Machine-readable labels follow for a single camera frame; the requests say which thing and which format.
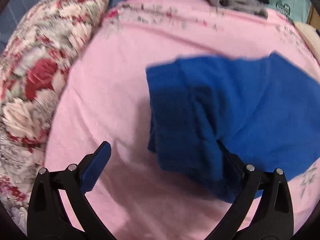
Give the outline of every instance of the pink bedsheet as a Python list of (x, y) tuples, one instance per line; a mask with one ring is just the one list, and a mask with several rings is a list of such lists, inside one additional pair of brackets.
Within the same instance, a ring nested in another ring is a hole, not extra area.
[[(161, 171), (148, 152), (147, 66), (203, 54), (258, 58), (276, 50), (320, 80), (319, 65), (295, 28), (268, 11), (265, 20), (217, 11), (202, 0), (128, 0), (108, 13), (74, 64), (54, 117), (45, 165), (62, 170), (102, 141), (111, 144), (111, 159), (86, 197), (117, 239), (204, 239), (230, 207), (184, 176)], [(289, 182), (295, 231), (319, 200), (318, 166), (314, 163)], [(72, 223), (81, 228), (65, 194), (62, 198)]]

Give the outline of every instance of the floral print bedding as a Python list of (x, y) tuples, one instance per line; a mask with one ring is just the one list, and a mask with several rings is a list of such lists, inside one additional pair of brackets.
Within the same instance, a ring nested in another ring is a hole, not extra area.
[(0, 200), (26, 233), (32, 185), (71, 65), (109, 0), (41, 0), (0, 58)]

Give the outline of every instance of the silver screw head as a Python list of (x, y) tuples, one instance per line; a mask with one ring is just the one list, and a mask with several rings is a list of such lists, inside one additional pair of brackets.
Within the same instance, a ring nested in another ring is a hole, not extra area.
[(76, 164), (70, 164), (70, 165), (68, 166), (68, 170), (69, 170), (69, 171), (74, 171), (76, 168), (77, 168), (77, 165), (76, 165)]
[(281, 170), (280, 168), (276, 169), (276, 172), (277, 172), (279, 175), (282, 175), (282, 174), (283, 174), (283, 170)]
[(46, 168), (41, 168), (41, 169), (39, 170), (39, 173), (42, 175), (42, 174), (45, 174), (46, 171), (47, 171)]
[(247, 165), (247, 170), (248, 171), (254, 171), (254, 169), (255, 169), (255, 166), (253, 166), (252, 164), (248, 164)]

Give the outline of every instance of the blue towel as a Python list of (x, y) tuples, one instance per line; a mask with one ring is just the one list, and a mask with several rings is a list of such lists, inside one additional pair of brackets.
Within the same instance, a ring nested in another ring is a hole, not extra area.
[(147, 69), (152, 110), (148, 149), (232, 203), (240, 174), (217, 140), (261, 171), (287, 180), (320, 157), (320, 86), (277, 54), (260, 60), (178, 59)]

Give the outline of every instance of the floral fabric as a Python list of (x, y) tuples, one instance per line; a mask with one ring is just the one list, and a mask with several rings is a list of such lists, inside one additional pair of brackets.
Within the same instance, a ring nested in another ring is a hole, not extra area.
[(0, 199), (26, 233), (32, 185), (69, 69), (109, 0), (41, 0), (0, 58)]

